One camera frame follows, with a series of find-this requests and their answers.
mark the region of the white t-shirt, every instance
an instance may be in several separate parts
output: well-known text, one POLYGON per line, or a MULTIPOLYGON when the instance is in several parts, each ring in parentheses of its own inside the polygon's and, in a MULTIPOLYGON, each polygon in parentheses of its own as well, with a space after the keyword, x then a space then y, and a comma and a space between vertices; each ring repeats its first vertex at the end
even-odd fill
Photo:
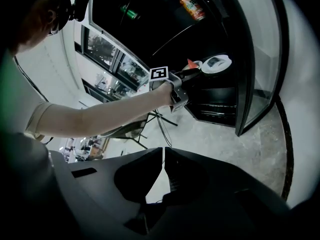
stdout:
POLYGON ((51 105, 31 86, 7 51, 0 66, 0 130, 37 138, 38 122, 51 105))

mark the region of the floor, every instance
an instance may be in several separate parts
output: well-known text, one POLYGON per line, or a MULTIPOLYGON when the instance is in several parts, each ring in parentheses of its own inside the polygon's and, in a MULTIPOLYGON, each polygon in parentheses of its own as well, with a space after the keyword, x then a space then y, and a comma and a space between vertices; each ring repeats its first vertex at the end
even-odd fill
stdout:
MULTIPOLYGON (((286 173, 286 142, 276 106, 251 130, 240 137, 235 129, 196 121, 184 108, 171 114, 159 110, 177 126, 165 123, 172 147, 236 165, 281 195, 286 173)), ((140 141, 147 148, 167 147, 156 119, 147 123, 140 141)), ((132 140, 111 139, 104 158, 113 158, 143 150, 132 140)), ((148 203, 157 202, 168 193, 169 181, 164 169, 147 195, 148 203)))

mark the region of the black cable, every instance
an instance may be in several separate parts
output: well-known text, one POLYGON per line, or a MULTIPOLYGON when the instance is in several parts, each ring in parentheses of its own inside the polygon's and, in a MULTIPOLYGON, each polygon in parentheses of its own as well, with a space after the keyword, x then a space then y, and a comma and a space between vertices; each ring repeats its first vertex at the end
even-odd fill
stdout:
MULTIPOLYGON (((21 71, 21 73, 24 75, 24 77, 28 80, 28 82, 30 83, 30 85, 43 97, 43 99, 46 102, 49 102, 49 100, 46 98, 46 96, 39 90, 39 88, 36 86, 36 84, 30 79, 30 77, 26 74, 26 72, 22 69, 22 67, 20 66, 18 59, 16 56, 14 56, 14 61, 16 63, 16 65, 18 66, 19 70, 21 71)), ((53 140, 54 137, 51 137, 50 140, 46 143, 44 143, 44 145, 47 145, 50 141, 53 140)))
POLYGON ((148 228, 148 224, 147 224, 147 217, 146 217, 145 214, 143 215, 143 220, 144 220, 145 231, 146 231, 147 234, 149 234, 149 228, 148 228))
POLYGON ((122 21, 124 20, 124 17, 126 16, 126 14, 128 13, 128 10, 129 10, 129 6, 130 6, 130 3, 131 3, 132 0, 129 0, 128 4, 126 5, 126 8, 125 8, 125 11, 122 15, 122 18, 121 18, 121 21, 120 21, 120 27, 121 27, 121 24, 122 24, 122 21))
POLYGON ((165 128, 165 129, 166 129, 166 132, 167 132, 168 135, 169 135, 170 141, 169 141, 169 139, 167 138, 167 136, 166 136, 166 134, 165 134, 165 131, 164 131, 164 129, 163 129, 161 123, 160 123, 160 115, 159 115, 159 112, 158 112, 157 110, 155 110, 154 112, 155 112, 156 119, 157 119, 157 121, 158 121, 160 130, 161 130, 162 135, 163 135, 163 137, 164 137, 164 140, 165 140, 165 142, 168 144, 168 146, 169 146, 170 148, 172 148, 172 140, 171 140, 171 137, 170 137, 170 135, 169 135, 169 132, 168 132, 167 128, 165 128))

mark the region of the chair leg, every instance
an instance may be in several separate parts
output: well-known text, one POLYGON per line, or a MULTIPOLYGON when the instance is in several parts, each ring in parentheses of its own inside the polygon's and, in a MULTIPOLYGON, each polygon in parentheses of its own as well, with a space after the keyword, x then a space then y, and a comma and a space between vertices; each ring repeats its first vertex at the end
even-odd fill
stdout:
POLYGON ((178 126, 176 123, 169 121, 168 119, 165 119, 163 116, 160 116, 164 121, 166 121, 169 124, 172 124, 174 126, 178 126))
POLYGON ((176 123, 171 122, 171 121, 169 121, 168 119, 165 119, 165 118, 162 116, 162 114, 160 114, 160 113, 158 113, 158 112, 156 112, 156 111, 155 111, 155 114, 154 114, 154 113, 149 113, 149 114, 152 115, 152 116, 155 116, 155 117, 157 117, 157 115, 158 115, 158 116, 160 116, 164 121, 166 121, 167 123, 172 124, 172 125, 174 125, 174 126, 178 126, 176 123))
POLYGON ((131 138, 135 143, 139 144, 141 147, 145 148, 146 150, 148 149, 146 146, 142 145, 139 141, 136 141, 134 138, 131 138))

